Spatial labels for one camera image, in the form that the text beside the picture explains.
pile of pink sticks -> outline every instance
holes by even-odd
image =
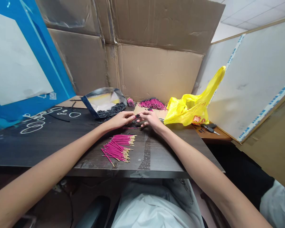
[[[140,107],[158,109],[158,110],[167,110],[165,104],[157,98],[150,98],[143,100],[138,104]]]
[[[110,158],[115,158],[117,161],[123,161],[129,163],[130,148],[124,146],[134,146],[135,137],[137,135],[114,135],[111,140],[104,145],[104,149],[101,148],[104,156],[109,159],[114,167]]]

cardboard box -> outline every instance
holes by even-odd
[[[94,0],[36,0],[48,28],[100,35]]]
[[[157,97],[167,103],[171,97],[180,99],[191,93],[203,56],[121,44],[117,58],[117,85],[120,83],[124,96],[134,101]]]
[[[285,187],[285,102],[242,145],[233,143]]]
[[[208,0],[111,0],[111,3],[118,43],[197,54],[206,53],[225,8]]]
[[[48,29],[77,95],[107,87],[105,49],[98,36]]]
[[[109,0],[95,0],[101,32],[106,43],[114,44],[114,27]]]

hand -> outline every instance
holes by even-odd
[[[114,130],[132,122],[133,120],[135,120],[134,112],[122,111],[103,124],[107,126],[109,130]]]
[[[155,112],[152,111],[143,111],[138,113],[141,119],[137,120],[137,122],[144,122],[141,127],[150,125],[156,133],[160,133],[162,129],[164,129],[166,126],[158,119],[157,115]]]

cable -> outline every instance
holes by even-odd
[[[75,101],[75,102],[72,104],[71,110],[73,110],[74,104],[76,104],[76,102],[77,102],[77,101]]]
[[[63,119],[60,119],[60,118],[58,118],[58,117],[52,116],[51,114],[48,114],[48,115],[51,116],[51,117],[53,117],[53,118],[55,118],[55,119],[58,119],[58,120],[62,120],[62,121],[65,121],[65,122],[70,122],[69,120],[63,120]]]
[[[65,194],[67,195],[67,197],[70,201],[70,205],[71,205],[71,225],[70,225],[70,228],[72,228],[72,225],[74,222],[73,202],[72,202],[70,194],[67,193],[67,191],[63,188],[63,186],[61,184],[59,184],[59,185],[60,185],[61,189],[65,192]]]

ceiling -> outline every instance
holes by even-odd
[[[211,0],[225,4],[221,23],[254,29],[285,18],[285,0]]]

